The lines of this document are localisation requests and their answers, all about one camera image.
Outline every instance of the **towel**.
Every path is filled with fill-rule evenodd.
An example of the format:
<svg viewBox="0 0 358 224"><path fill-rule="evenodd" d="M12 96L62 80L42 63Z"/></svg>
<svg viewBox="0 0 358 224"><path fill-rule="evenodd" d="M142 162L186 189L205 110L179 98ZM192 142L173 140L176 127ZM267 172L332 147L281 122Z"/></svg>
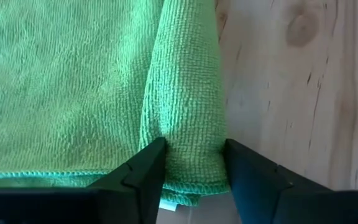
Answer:
<svg viewBox="0 0 358 224"><path fill-rule="evenodd" d="M0 186L84 187L155 138L162 198L227 191L212 0L0 0Z"/></svg>

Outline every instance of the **wood grain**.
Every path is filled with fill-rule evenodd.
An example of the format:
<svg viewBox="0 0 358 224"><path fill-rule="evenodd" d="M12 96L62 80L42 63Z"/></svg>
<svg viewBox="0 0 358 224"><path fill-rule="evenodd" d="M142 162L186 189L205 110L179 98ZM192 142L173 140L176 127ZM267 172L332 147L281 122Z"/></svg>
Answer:
<svg viewBox="0 0 358 224"><path fill-rule="evenodd" d="M229 137L334 189L355 175L355 8L232 0L220 38Z"/></svg>

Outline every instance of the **towel fold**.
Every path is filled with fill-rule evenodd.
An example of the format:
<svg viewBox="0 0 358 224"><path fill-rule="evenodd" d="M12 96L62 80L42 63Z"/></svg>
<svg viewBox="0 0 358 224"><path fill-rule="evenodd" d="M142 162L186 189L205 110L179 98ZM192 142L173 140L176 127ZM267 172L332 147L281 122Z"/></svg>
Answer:
<svg viewBox="0 0 358 224"><path fill-rule="evenodd" d="M163 136L162 198L227 191L212 0L0 0L0 186L86 186Z"/></svg>

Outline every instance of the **black clamp jaw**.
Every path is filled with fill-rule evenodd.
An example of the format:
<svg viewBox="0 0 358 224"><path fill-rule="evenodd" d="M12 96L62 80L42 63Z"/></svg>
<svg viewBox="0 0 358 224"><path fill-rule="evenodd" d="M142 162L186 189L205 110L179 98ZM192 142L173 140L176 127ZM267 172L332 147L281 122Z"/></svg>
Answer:
<svg viewBox="0 0 358 224"><path fill-rule="evenodd" d="M226 140L224 159L243 223L355 224L358 191L332 191Z"/></svg>

